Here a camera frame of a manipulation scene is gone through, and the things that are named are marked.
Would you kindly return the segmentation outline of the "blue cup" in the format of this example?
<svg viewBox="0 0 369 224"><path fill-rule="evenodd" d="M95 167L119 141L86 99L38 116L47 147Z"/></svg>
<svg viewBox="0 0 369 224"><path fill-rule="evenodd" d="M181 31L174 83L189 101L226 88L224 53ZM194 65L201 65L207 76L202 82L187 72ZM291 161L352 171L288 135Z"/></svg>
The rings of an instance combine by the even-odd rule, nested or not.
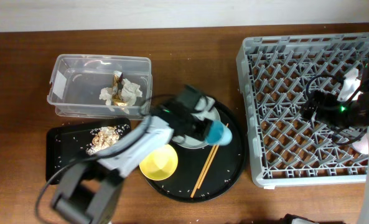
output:
<svg viewBox="0 0 369 224"><path fill-rule="evenodd" d="M231 143L233 135L227 125L221 121L213 121L209 133L205 138L205 142L208 145L222 145L226 146Z"/></svg>

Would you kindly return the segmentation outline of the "yellow bowl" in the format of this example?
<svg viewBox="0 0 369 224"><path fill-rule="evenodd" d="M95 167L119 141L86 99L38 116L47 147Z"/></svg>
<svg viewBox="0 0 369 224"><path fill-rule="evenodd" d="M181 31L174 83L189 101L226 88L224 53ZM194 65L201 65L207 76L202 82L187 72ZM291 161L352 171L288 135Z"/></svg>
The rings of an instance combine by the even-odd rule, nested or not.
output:
<svg viewBox="0 0 369 224"><path fill-rule="evenodd" d="M175 172L178 161L175 149L170 144L166 144L152 151L139 164L139 168L148 179L160 181L168 179Z"/></svg>

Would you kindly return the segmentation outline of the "pink cup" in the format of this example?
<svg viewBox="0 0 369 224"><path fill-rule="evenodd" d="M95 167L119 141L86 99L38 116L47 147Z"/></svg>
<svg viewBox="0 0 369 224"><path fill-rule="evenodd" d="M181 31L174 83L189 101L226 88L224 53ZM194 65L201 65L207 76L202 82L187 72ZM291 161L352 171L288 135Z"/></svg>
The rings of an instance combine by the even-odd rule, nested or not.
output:
<svg viewBox="0 0 369 224"><path fill-rule="evenodd" d="M359 141L356 141L352 143L352 147L354 148L354 150L361 154L369 154L368 139L361 139Z"/></svg>

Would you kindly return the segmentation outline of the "white napkin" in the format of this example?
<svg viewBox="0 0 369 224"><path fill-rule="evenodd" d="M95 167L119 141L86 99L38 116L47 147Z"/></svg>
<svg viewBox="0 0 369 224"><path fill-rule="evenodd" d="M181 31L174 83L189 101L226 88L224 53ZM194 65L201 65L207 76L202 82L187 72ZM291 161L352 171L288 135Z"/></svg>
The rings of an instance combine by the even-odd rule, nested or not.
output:
<svg viewBox="0 0 369 224"><path fill-rule="evenodd" d="M142 97L141 86L129 81L127 78L124 78L121 83L123 87L118 91L120 100L125 102L127 106L134 106L137 98Z"/></svg>
<svg viewBox="0 0 369 224"><path fill-rule="evenodd" d="M100 91L99 99L105 102L107 108L114 112L114 108L112 107L112 88L102 88Z"/></svg>

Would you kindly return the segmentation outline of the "gold foil wrapper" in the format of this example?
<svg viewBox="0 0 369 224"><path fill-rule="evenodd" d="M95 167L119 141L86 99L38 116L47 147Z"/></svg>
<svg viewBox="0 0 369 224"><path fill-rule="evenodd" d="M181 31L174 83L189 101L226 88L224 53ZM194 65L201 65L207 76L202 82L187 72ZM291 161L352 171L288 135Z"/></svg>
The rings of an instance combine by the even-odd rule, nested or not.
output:
<svg viewBox="0 0 369 224"><path fill-rule="evenodd" d="M118 70L115 70L113 75L112 102L115 106L127 106L128 103L121 99L119 92L123 89L124 84L128 82L128 79L124 78L123 73Z"/></svg>

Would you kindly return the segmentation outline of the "food scraps and rice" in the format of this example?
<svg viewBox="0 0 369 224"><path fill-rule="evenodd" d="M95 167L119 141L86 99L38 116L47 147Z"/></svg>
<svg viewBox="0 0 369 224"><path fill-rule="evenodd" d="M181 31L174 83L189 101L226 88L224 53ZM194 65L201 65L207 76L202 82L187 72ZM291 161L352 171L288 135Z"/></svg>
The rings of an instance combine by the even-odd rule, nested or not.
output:
<svg viewBox="0 0 369 224"><path fill-rule="evenodd" d="M125 133L130 131L128 124L119 124L116 126L103 126L90 131L93 136L91 142L87 145L86 153L93 155L98 151L104 150L117 143Z"/></svg>

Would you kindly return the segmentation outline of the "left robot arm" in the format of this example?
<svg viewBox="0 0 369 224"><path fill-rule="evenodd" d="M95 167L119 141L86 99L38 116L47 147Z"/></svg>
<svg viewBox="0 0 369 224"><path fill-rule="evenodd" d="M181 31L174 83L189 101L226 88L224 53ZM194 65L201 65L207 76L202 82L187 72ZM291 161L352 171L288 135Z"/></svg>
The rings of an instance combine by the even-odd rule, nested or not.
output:
<svg viewBox="0 0 369 224"><path fill-rule="evenodd" d="M173 137L204 140L212 123L207 118L211 109L189 109L180 103L157 106L116 144L56 172L54 177L59 177L60 183L50 201L51 209L69 223L109 223L125 178Z"/></svg>

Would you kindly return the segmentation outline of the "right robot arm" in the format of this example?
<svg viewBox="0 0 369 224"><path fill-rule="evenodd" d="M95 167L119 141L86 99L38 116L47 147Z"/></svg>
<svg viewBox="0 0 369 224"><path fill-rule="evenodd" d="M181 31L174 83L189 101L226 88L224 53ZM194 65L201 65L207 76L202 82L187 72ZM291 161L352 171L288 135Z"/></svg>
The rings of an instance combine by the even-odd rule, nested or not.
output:
<svg viewBox="0 0 369 224"><path fill-rule="evenodd" d="M365 193L358 223L369 223L369 62L362 69L362 78L351 71L344 76L315 75L306 84L307 101L301 108L301 116L326 124L335 133L348 128L362 129L359 136L347 141L336 142L338 146L353 144L367 138L368 174L365 182ZM341 84L340 93L335 96L320 90L310 91L311 84L319 78L331 78Z"/></svg>

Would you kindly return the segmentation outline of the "grey dishwasher rack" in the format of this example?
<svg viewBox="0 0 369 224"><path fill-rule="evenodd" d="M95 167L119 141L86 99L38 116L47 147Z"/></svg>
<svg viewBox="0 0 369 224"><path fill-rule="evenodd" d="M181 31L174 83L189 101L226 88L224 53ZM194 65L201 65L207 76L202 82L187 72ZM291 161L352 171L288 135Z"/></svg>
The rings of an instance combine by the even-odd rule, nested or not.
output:
<svg viewBox="0 0 369 224"><path fill-rule="evenodd" d="M244 98L251 175L264 189L365 181L368 156L331 130L300 115L305 87L340 92L333 76L362 68L369 60L369 32L247 37L236 66Z"/></svg>

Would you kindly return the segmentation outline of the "grey plate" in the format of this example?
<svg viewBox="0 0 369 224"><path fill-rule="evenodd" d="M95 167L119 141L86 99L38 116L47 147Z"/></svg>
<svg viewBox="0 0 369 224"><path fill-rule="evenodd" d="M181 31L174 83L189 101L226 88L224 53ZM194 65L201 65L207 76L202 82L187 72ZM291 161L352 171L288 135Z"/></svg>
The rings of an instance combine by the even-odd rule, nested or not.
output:
<svg viewBox="0 0 369 224"><path fill-rule="evenodd" d="M204 118L212 121L220 120L220 115L215 105L213 105L212 109L206 113ZM205 141L199 141L189 136L175 136L172 138L172 142L186 149L200 149L208 145Z"/></svg>

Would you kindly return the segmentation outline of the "wooden chopstick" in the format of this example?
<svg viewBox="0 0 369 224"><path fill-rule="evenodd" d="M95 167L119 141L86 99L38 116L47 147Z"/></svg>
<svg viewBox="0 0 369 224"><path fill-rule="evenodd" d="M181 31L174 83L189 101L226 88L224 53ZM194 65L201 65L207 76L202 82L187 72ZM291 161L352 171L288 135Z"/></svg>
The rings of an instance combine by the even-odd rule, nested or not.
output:
<svg viewBox="0 0 369 224"><path fill-rule="evenodd" d="M213 160L215 158L215 155L216 155L219 147L220 147L220 145L214 145L212 147L212 150L210 152L210 155L208 156L208 159L206 161L206 165L204 166L203 171L201 173L201 178L199 180L199 183L197 184L197 189L200 189L201 188L201 186L203 184L203 181L204 181L204 179L205 179L205 177L207 175L207 172L208 172L210 166L212 165L212 162L213 162Z"/></svg>
<svg viewBox="0 0 369 224"><path fill-rule="evenodd" d="M201 184L202 184L202 182L203 182L203 180L205 178L205 175L206 175L206 173L207 173L207 171L208 171L208 169L210 167L210 164L212 163L213 158L214 158L214 156L216 154L217 148L218 148L217 145L214 145L212 147L212 149L211 149L211 151L210 151L210 153L209 153L209 155L207 157L207 160L205 161L205 164L203 165L203 168L202 168L201 173L200 173L200 175L199 175L199 177L197 179L197 182L196 182L196 184L195 184L195 186L193 188L193 191L192 191L192 193L190 195L190 198L193 198L194 195L195 195L195 193L196 193L196 191L197 191L197 189L200 188L200 186L201 186Z"/></svg>

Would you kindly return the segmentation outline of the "round black tray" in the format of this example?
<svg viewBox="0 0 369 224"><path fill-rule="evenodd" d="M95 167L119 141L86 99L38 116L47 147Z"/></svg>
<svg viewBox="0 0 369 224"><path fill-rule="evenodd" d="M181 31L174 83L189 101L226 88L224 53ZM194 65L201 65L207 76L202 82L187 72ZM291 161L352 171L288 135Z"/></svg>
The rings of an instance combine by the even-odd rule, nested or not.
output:
<svg viewBox="0 0 369 224"><path fill-rule="evenodd" d="M194 186L207 160L212 146L187 149L174 142L171 146L178 155L175 172L165 180L151 180L148 184L161 195L179 202L199 203L223 195L239 179L248 156L248 143L236 116L221 102L215 103L220 120L228 126L233 138L226 146L219 146L212 164L201 184Z"/></svg>

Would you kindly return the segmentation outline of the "clear plastic bin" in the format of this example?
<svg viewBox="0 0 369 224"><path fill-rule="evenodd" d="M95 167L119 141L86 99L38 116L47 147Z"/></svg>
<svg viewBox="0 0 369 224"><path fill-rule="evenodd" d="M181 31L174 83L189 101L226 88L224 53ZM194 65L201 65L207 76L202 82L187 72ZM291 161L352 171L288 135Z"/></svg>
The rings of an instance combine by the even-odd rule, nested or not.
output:
<svg viewBox="0 0 369 224"><path fill-rule="evenodd" d="M102 89L113 86L116 72L138 84L142 96L132 106L107 105L100 99ZM152 96L151 61L146 57L118 55L62 54L57 57L47 102L59 116L110 119L141 119L139 110L147 111Z"/></svg>

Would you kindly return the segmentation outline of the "black rectangular tray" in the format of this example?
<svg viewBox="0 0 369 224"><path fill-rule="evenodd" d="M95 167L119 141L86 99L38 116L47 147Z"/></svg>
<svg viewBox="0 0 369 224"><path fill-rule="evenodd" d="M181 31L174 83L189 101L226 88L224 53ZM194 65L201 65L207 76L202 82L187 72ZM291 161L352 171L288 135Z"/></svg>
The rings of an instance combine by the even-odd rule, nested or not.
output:
<svg viewBox="0 0 369 224"><path fill-rule="evenodd" d="M123 137L131 131L127 118L104 119L89 123L61 126L46 134L45 179L49 180L57 171L75 159L87 158L92 140L104 127L114 127Z"/></svg>

